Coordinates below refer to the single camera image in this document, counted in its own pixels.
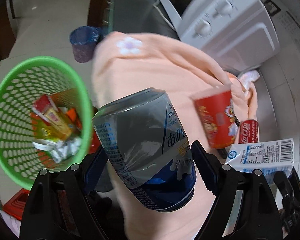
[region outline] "green plastic laundry basket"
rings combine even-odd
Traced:
[[[31,107],[42,94],[53,95],[57,106],[75,107],[82,122],[82,144],[77,154],[60,164],[32,146]],[[0,165],[21,187],[30,190],[42,168],[66,170],[88,153],[92,133],[92,106],[85,85],[65,62],[33,57],[16,65],[0,84]]]

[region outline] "peach towel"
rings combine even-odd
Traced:
[[[165,36],[149,33],[111,33],[95,52],[92,85],[98,107],[140,90],[165,90],[175,107],[189,143],[199,140],[207,152],[207,138],[190,96],[222,84],[231,84],[234,112],[239,121],[256,119],[257,94],[245,89],[232,74],[204,52]],[[191,240],[205,221],[215,196],[200,174],[194,196],[183,208],[160,213],[145,208],[108,165],[130,240]]]

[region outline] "can bottom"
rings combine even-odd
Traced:
[[[157,209],[156,211],[159,212],[172,212],[172,211],[176,211],[180,208],[182,208],[183,206],[185,206],[186,204],[188,204],[188,202],[192,199],[194,195],[194,187],[193,189],[189,192],[189,194],[183,199],[181,200],[179,203],[173,205],[172,207],[169,208],[165,208],[165,209]]]

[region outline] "power cord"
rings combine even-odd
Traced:
[[[171,27],[172,30],[176,31],[176,29],[174,28],[174,26],[167,20],[167,18],[162,14],[162,12],[160,11],[160,9],[158,8],[158,5],[160,3],[160,0],[157,0],[154,4],[153,7],[157,9],[157,11],[159,12],[160,16],[165,20],[165,22]]]

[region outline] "blue trash bin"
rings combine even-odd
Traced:
[[[81,26],[71,32],[70,43],[77,62],[84,63],[92,59],[100,32],[100,28],[91,26]]]

